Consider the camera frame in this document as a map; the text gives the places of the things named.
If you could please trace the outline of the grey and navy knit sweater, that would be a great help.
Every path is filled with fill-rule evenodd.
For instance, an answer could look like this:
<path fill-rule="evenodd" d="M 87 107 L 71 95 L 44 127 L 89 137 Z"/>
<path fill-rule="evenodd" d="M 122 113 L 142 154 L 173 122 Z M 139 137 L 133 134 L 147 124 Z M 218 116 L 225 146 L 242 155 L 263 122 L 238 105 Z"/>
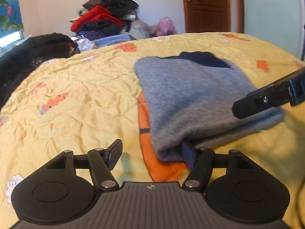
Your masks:
<path fill-rule="evenodd" d="M 215 148 L 280 123 L 281 108 L 245 119 L 232 113 L 235 101 L 255 90 L 231 61 L 200 52 L 179 56 L 144 57 L 134 71 L 149 108 L 150 138 L 158 159 L 181 161 L 183 141 L 198 148 Z"/>

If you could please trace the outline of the pile of clothes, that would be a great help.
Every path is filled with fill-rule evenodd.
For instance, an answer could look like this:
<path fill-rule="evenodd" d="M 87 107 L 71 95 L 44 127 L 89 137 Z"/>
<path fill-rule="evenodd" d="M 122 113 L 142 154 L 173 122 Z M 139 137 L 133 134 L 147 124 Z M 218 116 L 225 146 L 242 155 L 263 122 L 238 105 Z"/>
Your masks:
<path fill-rule="evenodd" d="M 140 20 L 138 10 L 133 0 L 89 0 L 70 21 L 70 30 L 92 41 L 121 34 L 136 40 L 154 37 L 156 27 Z"/>

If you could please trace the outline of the white wardrobe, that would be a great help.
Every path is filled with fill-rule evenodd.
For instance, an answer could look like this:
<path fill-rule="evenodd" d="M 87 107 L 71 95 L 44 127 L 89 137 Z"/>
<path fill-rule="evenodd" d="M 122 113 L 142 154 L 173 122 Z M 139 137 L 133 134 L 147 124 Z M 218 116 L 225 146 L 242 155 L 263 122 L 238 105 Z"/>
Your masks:
<path fill-rule="evenodd" d="M 304 0 L 244 0 L 245 33 L 304 58 Z"/>

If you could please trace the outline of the yellow carrot print bedsheet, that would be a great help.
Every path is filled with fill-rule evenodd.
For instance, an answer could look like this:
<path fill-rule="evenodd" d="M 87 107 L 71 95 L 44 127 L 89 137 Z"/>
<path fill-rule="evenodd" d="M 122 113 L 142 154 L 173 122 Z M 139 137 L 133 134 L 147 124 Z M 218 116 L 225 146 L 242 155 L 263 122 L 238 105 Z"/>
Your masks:
<path fill-rule="evenodd" d="M 151 181 L 140 145 L 134 63 L 146 56 L 211 52 L 263 87 L 304 62 L 270 42 L 238 33 L 183 34 L 123 42 L 43 63 L 1 110 L 1 228 L 18 218 L 10 195 L 18 182 L 66 149 L 76 155 L 123 142 L 118 182 Z"/>

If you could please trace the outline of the brown wooden door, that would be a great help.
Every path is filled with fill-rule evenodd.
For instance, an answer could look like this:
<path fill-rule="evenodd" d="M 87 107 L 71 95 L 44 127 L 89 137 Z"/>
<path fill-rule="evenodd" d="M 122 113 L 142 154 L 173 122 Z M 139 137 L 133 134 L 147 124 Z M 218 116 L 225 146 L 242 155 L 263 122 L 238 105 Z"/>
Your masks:
<path fill-rule="evenodd" d="M 230 0 L 183 0 L 187 33 L 230 31 Z"/>

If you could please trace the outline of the pink plastic bag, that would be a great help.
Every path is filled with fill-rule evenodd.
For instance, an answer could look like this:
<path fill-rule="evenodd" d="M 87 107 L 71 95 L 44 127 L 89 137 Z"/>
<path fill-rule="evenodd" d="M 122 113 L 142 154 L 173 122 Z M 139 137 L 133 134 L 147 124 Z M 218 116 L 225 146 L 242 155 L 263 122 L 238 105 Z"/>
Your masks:
<path fill-rule="evenodd" d="M 173 20 L 169 17 L 160 19 L 155 29 L 155 36 L 168 36 L 175 35 L 177 33 Z"/>

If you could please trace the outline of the black coat on bed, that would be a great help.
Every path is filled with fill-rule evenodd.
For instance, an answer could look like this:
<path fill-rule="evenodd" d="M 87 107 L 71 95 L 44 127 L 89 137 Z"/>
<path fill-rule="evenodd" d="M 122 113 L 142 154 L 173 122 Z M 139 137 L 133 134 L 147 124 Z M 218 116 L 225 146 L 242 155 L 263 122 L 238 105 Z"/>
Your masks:
<path fill-rule="evenodd" d="M 79 53 L 78 44 L 59 33 L 30 37 L 1 56 L 1 107 L 14 90 L 43 62 Z"/>

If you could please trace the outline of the silver plastic bag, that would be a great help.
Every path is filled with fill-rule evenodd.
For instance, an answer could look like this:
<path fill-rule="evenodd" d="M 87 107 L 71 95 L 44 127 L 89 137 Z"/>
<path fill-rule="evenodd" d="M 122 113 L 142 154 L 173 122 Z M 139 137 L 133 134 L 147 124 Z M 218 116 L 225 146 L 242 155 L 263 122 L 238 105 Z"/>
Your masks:
<path fill-rule="evenodd" d="M 78 45 L 80 53 L 97 49 L 96 44 L 87 38 L 76 36 L 70 38 Z"/>

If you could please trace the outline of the light blue folded blanket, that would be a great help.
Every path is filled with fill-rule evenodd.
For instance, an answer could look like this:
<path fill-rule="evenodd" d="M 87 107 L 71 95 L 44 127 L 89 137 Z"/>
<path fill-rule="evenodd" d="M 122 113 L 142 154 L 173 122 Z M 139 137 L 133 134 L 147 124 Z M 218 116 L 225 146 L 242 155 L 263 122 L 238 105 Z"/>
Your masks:
<path fill-rule="evenodd" d="M 129 33 L 124 33 L 124 34 L 113 35 L 113 36 L 109 36 L 109 37 L 96 39 L 96 40 L 93 40 L 92 42 L 97 46 L 97 48 L 101 48 L 101 47 L 105 47 L 105 46 L 111 46 L 114 44 L 118 44 L 121 42 L 132 41 L 132 40 L 136 40 L 136 39 Z"/>

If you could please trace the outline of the blue floral curtain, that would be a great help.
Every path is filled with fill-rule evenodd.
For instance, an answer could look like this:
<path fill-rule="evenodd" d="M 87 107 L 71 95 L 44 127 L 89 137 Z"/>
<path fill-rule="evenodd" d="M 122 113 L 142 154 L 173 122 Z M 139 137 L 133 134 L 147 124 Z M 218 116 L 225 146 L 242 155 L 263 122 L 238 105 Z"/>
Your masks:
<path fill-rule="evenodd" d="M 0 0 L 1 37 L 23 29 L 19 0 Z"/>

